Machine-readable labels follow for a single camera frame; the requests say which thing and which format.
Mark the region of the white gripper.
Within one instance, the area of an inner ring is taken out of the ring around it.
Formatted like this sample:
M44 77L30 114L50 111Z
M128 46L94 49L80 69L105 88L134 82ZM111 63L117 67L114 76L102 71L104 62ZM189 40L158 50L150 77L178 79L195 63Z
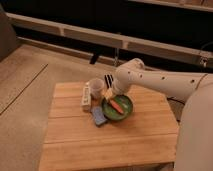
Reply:
M113 96L113 93L116 95L124 95L128 91L129 91L129 86L119 81L117 78L115 78L112 83L112 89L111 88L107 89L104 94L104 97L109 101L115 97Z

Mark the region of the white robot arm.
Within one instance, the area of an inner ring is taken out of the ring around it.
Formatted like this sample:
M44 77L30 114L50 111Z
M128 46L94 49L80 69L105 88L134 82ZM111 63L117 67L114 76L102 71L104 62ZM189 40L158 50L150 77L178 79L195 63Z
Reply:
M115 70L107 98L142 86L185 102L174 171L213 171L213 73L149 71L134 58Z

